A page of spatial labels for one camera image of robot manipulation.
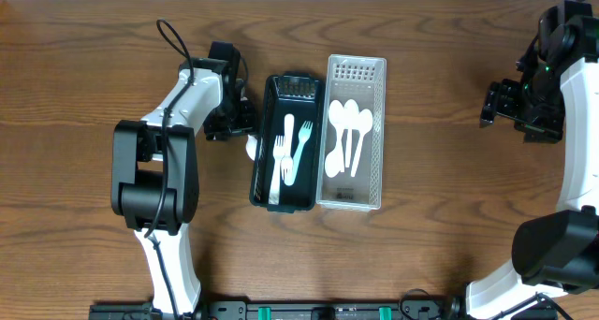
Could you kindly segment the white plastic fork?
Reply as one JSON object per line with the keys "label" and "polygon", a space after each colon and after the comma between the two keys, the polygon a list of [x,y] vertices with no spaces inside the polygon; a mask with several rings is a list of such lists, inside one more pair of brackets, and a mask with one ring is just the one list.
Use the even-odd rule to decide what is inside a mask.
{"label": "white plastic fork", "polygon": [[284,158],[282,159],[282,163],[281,163],[282,179],[284,181],[284,184],[287,185],[287,186],[290,185],[291,172],[292,172],[292,167],[293,167],[293,160],[292,160],[292,156],[291,156],[291,148],[292,148],[294,124],[295,124],[295,117],[294,117],[294,115],[291,114],[291,113],[287,113],[286,116],[284,117],[284,126],[285,126],[285,131],[284,131],[284,139],[285,139],[284,152],[285,152],[285,154],[284,154]]}
{"label": "white plastic fork", "polygon": [[272,156],[274,158],[274,166],[270,182],[269,203],[278,205],[280,200],[281,162],[285,156],[285,137],[283,135],[276,137]]}
{"label": "white plastic fork", "polygon": [[302,152],[303,152],[306,142],[310,139],[310,136],[312,134],[312,128],[313,128],[313,123],[310,121],[305,121],[302,124],[302,126],[300,127],[300,130],[298,133],[299,145],[293,155],[293,167],[289,171],[287,171],[285,174],[284,182],[285,182],[286,186],[293,185],[297,178]]}

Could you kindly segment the black plastic basket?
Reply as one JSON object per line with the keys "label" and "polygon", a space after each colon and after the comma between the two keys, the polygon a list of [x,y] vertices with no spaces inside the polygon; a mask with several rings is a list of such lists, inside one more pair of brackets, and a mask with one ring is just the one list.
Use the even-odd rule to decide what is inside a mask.
{"label": "black plastic basket", "polygon": [[[314,207],[318,178],[320,138],[324,111],[324,82],[307,73],[286,72],[271,75],[266,80],[264,109],[258,128],[256,159],[254,160],[249,200],[271,212],[293,213]],[[298,133],[305,121],[313,123],[312,134],[306,142],[293,185],[280,183],[278,205],[269,203],[270,182],[274,166],[272,149],[275,139],[284,134],[284,117],[295,117],[291,156],[299,145]]]}

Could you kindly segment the white plastic fork top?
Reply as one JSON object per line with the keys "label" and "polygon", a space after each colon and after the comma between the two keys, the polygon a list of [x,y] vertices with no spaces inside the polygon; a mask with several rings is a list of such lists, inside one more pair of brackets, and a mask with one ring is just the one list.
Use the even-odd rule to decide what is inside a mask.
{"label": "white plastic fork top", "polygon": [[285,182],[286,186],[293,185],[297,178],[302,152],[303,152],[306,142],[310,139],[310,136],[312,134],[312,128],[313,128],[313,123],[310,121],[305,121],[302,124],[302,126],[300,127],[300,130],[298,133],[299,145],[293,155],[293,167],[289,171],[287,171],[285,174],[284,182]]}

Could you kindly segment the white plastic spoon crossing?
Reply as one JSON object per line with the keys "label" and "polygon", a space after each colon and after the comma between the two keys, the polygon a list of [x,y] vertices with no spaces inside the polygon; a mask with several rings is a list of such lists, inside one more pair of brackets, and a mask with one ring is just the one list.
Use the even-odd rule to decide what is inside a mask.
{"label": "white plastic spoon crossing", "polygon": [[345,127],[347,129],[347,137],[344,151],[344,165],[350,167],[352,155],[352,139],[353,139],[353,121],[359,114],[358,103],[354,99],[348,99],[344,104]]}

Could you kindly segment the clear plastic basket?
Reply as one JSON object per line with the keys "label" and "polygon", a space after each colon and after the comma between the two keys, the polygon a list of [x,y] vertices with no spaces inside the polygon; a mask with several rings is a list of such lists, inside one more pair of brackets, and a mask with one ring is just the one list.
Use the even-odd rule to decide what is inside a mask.
{"label": "clear plastic basket", "polygon": [[[316,202],[322,207],[353,211],[381,208],[386,86],[386,59],[342,54],[332,54],[329,57],[316,190]],[[359,136],[355,128],[358,116],[356,117],[353,121],[350,167],[344,166],[344,172],[329,178],[325,173],[325,159],[336,141],[336,131],[329,121],[329,106],[333,100],[339,100],[344,106],[348,99],[354,99],[358,103],[359,112],[364,109],[372,112],[373,128],[364,138],[357,175],[352,177],[351,166]],[[342,139],[343,160],[346,137],[345,128]]]}

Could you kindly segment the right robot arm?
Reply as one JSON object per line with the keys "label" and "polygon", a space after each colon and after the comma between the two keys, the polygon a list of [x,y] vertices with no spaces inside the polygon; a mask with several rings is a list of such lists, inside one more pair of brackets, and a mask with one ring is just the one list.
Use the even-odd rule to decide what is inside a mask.
{"label": "right robot arm", "polygon": [[520,225],[510,259],[467,284],[445,319],[567,318],[556,298],[598,287],[598,19],[589,0],[547,9],[516,66],[520,80],[490,84],[480,124],[501,116],[527,142],[564,142],[556,211]]}

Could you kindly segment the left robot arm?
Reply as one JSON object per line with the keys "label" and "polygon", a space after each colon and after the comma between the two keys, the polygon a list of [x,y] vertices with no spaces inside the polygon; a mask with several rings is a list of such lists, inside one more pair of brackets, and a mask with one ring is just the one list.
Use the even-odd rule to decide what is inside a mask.
{"label": "left robot arm", "polygon": [[244,95],[247,81],[238,76],[244,64],[232,44],[214,41],[207,57],[185,58],[159,106],[114,128],[111,207],[133,230],[153,280],[151,304],[125,311],[124,318],[198,316],[201,282],[189,239],[199,199],[196,138],[256,134],[256,110]]}

